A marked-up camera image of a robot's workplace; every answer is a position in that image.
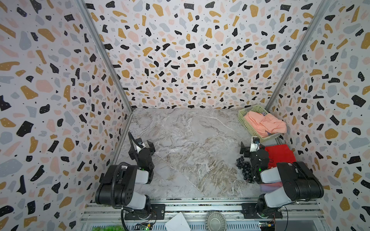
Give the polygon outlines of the pink graphic t-shirt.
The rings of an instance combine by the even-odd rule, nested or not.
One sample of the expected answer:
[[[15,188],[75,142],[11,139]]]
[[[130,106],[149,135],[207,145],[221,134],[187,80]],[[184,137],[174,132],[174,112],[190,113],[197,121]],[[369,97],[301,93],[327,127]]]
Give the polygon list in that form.
[[[276,118],[272,114],[263,115],[254,111],[249,111],[244,119],[262,137],[266,138],[276,133],[286,133],[287,125],[284,121]]]

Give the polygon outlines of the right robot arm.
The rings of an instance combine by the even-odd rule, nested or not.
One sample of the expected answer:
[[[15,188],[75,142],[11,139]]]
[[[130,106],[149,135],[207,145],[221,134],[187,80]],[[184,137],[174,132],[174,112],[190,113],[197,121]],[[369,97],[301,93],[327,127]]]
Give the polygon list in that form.
[[[324,188],[302,161],[297,161],[286,144],[264,146],[253,138],[250,147],[240,146],[237,167],[244,180],[278,186],[261,194],[255,203],[242,204],[244,218],[282,218],[281,208],[299,201],[322,198]]]

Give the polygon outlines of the aluminium rail frame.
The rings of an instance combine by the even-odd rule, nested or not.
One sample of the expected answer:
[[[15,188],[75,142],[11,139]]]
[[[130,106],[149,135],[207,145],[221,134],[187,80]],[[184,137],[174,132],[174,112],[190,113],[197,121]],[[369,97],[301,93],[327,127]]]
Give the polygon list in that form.
[[[226,219],[228,231],[328,231],[316,200],[298,202],[281,209],[283,218],[245,219],[241,213],[243,203],[255,203],[256,198],[170,198],[154,199],[152,204],[165,204],[164,220],[126,220],[130,231],[137,223],[153,223],[152,231],[165,231],[165,223],[182,212],[192,231],[205,231],[206,218],[212,211],[220,212]]]

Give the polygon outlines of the green plastic basket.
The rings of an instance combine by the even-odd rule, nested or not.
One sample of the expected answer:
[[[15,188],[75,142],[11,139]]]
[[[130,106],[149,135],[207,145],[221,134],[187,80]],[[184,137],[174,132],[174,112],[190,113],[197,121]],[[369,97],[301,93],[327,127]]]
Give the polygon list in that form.
[[[287,132],[286,123],[259,105],[238,111],[238,120],[252,137],[260,141],[275,139]]]

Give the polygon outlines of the folded red t-shirt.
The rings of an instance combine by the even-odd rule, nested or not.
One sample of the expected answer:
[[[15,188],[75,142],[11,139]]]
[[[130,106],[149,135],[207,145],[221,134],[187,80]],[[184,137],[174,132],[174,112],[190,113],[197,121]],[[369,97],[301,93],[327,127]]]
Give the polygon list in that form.
[[[268,152],[270,159],[268,168],[276,167],[277,163],[296,162],[293,151],[286,144],[267,146],[265,150]]]

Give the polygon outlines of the grey ribbed plate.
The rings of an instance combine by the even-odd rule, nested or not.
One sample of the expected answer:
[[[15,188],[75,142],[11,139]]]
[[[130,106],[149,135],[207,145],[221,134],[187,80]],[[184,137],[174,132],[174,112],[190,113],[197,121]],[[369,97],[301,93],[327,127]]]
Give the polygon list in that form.
[[[212,211],[206,218],[205,227],[207,231],[226,231],[226,219],[220,212]]]

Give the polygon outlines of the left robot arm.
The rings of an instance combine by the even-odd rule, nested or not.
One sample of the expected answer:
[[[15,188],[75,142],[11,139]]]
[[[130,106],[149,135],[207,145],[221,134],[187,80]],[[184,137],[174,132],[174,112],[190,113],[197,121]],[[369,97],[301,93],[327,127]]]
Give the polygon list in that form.
[[[131,141],[129,155],[136,165],[121,162],[111,165],[95,194],[98,205],[123,209],[139,219],[151,215],[149,196],[135,192],[135,186],[150,184],[154,176],[153,154],[156,152],[152,142],[143,144],[141,139]]]

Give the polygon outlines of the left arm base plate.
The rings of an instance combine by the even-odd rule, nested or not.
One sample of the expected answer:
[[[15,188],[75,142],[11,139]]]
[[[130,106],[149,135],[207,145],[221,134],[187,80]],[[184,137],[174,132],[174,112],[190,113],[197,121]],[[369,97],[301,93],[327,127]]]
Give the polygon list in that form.
[[[165,212],[165,204],[153,204],[145,206],[143,210],[134,210],[126,213],[124,220],[164,220]]]

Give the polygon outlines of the green artificial grass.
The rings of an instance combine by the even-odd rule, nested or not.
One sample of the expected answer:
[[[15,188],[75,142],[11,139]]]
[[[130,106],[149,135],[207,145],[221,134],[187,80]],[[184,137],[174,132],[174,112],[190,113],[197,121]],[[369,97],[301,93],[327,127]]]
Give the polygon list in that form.
[[[122,226],[93,227],[92,231],[126,231]]]

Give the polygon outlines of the white paper sheet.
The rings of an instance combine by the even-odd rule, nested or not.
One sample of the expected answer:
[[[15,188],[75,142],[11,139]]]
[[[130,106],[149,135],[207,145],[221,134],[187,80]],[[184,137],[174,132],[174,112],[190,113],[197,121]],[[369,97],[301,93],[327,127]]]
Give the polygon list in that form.
[[[167,231],[191,231],[182,212],[179,212],[172,219],[165,223]]]

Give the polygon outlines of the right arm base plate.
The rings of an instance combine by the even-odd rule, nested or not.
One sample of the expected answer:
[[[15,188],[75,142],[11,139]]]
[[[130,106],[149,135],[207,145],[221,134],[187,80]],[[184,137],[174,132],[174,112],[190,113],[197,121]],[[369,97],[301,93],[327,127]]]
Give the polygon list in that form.
[[[241,204],[241,207],[241,213],[245,219],[283,218],[282,212],[279,208],[269,208],[258,203],[243,203]]]

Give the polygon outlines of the black grape bunch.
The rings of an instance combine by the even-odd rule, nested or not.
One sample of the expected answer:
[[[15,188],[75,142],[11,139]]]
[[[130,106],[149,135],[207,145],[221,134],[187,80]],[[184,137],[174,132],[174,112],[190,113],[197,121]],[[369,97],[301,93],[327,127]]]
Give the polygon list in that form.
[[[236,160],[236,166],[239,170],[242,171],[243,179],[247,183],[249,183],[249,184],[255,183],[254,175],[253,175],[253,172],[252,172],[252,167],[251,167],[250,162],[246,161],[246,159],[244,157],[239,157]]]

